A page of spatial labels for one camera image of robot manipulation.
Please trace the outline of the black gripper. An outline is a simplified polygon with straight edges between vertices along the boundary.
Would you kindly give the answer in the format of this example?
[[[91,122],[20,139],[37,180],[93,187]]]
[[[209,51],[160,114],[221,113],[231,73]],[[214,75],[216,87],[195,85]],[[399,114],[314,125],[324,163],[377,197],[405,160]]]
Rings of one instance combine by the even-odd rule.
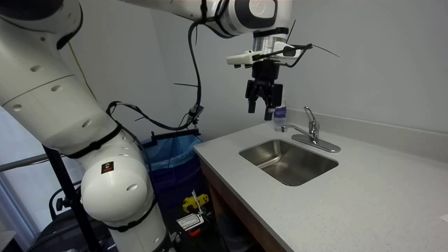
[[[283,86],[276,85],[279,69],[273,62],[256,64],[252,66],[252,80],[247,85],[248,113],[255,114],[256,100],[262,99],[266,104],[265,121],[272,121],[273,108],[282,106]]]

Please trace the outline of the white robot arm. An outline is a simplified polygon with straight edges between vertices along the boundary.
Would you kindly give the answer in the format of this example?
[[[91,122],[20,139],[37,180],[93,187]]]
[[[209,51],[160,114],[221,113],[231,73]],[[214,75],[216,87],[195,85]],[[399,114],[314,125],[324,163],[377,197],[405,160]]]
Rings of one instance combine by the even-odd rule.
[[[203,24],[223,38],[251,33],[254,50],[227,59],[256,68],[286,44],[293,0],[122,0]],[[42,146],[84,169],[81,204],[119,252],[164,252],[170,234],[137,142],[60,58],[80,31],[79,0],[0,0],[2,107]]]

